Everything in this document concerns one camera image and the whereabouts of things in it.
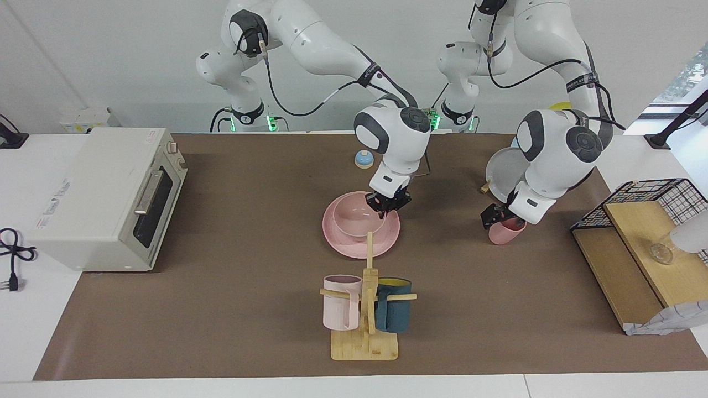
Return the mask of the wooden mug tree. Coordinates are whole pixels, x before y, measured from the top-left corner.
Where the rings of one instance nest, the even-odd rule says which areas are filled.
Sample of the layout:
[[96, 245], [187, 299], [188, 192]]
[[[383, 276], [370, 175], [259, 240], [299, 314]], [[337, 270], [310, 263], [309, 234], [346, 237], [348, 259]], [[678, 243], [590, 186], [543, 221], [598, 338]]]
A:
[[321, 288], [324, 297], [347, 299], [349, 308], [357, 307], [356, 329], [331, 332], [330, 356], [333, 360], [396, 360], [399, 358], [397, 333], [375, 327], [375, 307], [379, 270], [373, 267], [373, 232], [367, 232], [366, 268], [362, 274], [361, 293]]

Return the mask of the pink tumbler cup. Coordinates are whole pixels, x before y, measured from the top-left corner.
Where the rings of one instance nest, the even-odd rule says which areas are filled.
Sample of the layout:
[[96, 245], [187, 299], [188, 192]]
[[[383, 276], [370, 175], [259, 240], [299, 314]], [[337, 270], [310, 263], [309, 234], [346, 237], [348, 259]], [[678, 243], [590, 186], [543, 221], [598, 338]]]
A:
[[524, 229], [526, 229], [526, 227], [513, 228], [513, 218], [511, 218], [492, 225], [488, 230], [488, 237], [493, 244], [501, 246], [511, 242], [523, 232]]

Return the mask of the pink bowl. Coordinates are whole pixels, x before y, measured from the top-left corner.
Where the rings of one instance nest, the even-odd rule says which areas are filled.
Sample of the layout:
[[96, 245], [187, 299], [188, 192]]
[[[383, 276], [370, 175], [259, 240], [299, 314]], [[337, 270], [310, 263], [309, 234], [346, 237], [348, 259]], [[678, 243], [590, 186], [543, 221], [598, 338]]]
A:
[[367, 203], [368, 192], [347, 192], [332, 203], [334, 229], [347, 237], [364, 238], [382, 229], [385, 219]]

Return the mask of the pale pink mug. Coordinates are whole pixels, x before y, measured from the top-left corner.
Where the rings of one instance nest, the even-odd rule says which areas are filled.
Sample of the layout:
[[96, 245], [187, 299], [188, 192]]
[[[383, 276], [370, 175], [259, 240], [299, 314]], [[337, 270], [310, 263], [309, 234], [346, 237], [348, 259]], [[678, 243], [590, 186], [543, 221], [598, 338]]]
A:
[[337, 332], [359, 327], [362, 282], [363, 279], [357, 275], [327, 275], [324, 278], [324, 289], [345, 294], [344, 297], [323, 296], [324, 327]]

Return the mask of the grey round plate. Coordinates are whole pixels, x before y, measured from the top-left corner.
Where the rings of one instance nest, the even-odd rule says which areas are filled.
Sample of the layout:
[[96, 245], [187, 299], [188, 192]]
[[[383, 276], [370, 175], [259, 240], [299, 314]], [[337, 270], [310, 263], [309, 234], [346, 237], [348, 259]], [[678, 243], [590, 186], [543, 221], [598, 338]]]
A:
[[497, 151], [486, 164], [485, 178], [489, 191], [500, 202], [507, 202], [516, 184], [528, 168], [523, 151], [518, 147], [506, 147]]

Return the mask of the dark teal mug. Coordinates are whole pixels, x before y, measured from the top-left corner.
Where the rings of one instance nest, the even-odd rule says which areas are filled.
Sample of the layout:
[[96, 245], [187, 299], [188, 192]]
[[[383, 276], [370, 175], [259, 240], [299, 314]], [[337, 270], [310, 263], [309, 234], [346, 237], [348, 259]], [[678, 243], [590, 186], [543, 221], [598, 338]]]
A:
[[410, 301], [391, 300], [392, 295], [412, 293], [412, 282], [405, 278], [380, 277], [374, 303], [375, 328], [380, 332], [404, 333], [410, 325]]

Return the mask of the brown table mat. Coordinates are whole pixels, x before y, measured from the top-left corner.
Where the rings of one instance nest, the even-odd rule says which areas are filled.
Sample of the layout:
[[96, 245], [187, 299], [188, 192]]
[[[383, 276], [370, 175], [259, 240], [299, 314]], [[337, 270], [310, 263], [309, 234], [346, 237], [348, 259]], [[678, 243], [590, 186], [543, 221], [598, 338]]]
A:
[[570, 227], [607, 195], [594, 173], [539, 225], [488, 241], [478, 192], [505, 134], [441, 134], [373, 264], [418, 298], [393, 361], [334, 361], [324, 276], [360, 275], [324, 239], [339, 195], [367, 189], [349, 134], [180, 134], [184, 188], [153, 272], [83, 274], [36, 380], [708, 370], [689, 331], [625, 335]]

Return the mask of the pink round plate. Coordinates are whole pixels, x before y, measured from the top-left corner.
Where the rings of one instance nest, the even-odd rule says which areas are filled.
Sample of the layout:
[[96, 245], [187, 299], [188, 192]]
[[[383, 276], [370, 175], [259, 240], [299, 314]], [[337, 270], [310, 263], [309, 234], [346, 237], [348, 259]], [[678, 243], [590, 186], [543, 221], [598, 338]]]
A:
[[[334, 229], [332, 203], [329, 204], [322, 218], [322, 231], [329, 245], [340, 254], [352, 259], [366, 259], [368, 252], [367, 236], [364, 238], [347, 237]], [[399, 239], [400, 219], [395, 211], [387, 214], [385, 223], [373, 236], [373, 256], [377, 257], [389, 251]]]

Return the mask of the beige toaster oven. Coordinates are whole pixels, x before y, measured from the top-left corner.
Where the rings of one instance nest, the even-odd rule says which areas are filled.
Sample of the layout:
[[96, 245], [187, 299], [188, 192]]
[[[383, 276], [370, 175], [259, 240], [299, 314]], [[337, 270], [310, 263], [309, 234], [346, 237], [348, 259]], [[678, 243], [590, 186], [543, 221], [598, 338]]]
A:
[[28, 242], [80, 272], [155, 266], [188, 171], [164, 128], [95, 128]]

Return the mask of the black stand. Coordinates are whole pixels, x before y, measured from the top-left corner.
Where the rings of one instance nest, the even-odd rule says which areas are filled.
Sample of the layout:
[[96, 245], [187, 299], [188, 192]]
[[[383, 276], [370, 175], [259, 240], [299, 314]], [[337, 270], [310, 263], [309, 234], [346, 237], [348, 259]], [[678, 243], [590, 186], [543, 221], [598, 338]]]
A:
[[19, 149], [29, 138], [5, 115], [0, 113], [0, 149]]
[[670, 146], [667, 144], [670, 135], [682, 128], [684, 124], [688, 125], [686, 122], [692, 118], [697, 111], [703, 108], [706, 103], [708, 103], [708, 89], [705, 89], [703, 93], [698, 96], [698, 98], [696, 98], [692, 103], [690, 103], [690, 105], [687, 106], [687, 108], [685, 108], [685, 110], [682, 111], [682, 113], [668, 123], [668, 125], [665, 126], [660, 133], [645, 134], [645, 140], [653, 149], [670, 150]]

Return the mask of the marble pattern sheet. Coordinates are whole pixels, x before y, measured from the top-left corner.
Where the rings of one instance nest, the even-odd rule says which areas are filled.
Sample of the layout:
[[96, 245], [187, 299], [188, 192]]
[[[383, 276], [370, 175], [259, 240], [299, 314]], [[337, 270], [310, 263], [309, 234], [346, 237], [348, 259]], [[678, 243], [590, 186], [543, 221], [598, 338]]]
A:
[[708, 300], [686, 302], [661, 310], [647, 323], [623, 323], [628, 335], [658, 335], [682, 332], [708, 323]]

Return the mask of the window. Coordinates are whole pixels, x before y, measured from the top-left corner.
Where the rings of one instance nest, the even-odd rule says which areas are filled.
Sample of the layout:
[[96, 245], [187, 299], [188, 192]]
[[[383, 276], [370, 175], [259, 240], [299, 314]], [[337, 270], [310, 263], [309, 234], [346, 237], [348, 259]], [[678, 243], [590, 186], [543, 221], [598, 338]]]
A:
[[692, 101], [689, 99], [690, 94], [701, 84], [705, 76], [708, 76], [708, 41], [650, 105], [690, 103]]

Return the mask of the white box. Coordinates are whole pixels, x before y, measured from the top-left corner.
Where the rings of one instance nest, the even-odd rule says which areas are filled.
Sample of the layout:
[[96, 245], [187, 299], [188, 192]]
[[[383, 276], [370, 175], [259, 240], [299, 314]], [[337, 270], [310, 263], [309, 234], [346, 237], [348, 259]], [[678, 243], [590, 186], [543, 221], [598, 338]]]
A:
[[65, 112], [60, 118], [60, 126], [68, 134], [88, 134], [95, 128], [119, 128], [122, 125], [109, 107], [86, 107]]

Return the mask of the white frosted object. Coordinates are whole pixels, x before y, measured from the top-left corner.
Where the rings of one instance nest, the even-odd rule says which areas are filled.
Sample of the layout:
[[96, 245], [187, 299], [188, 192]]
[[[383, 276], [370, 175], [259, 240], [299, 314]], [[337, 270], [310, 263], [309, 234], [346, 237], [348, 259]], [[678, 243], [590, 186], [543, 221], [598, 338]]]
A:
[[708, 249], [708, 210], [675, 227], [669, 237], [684, 252], [698, 253]]

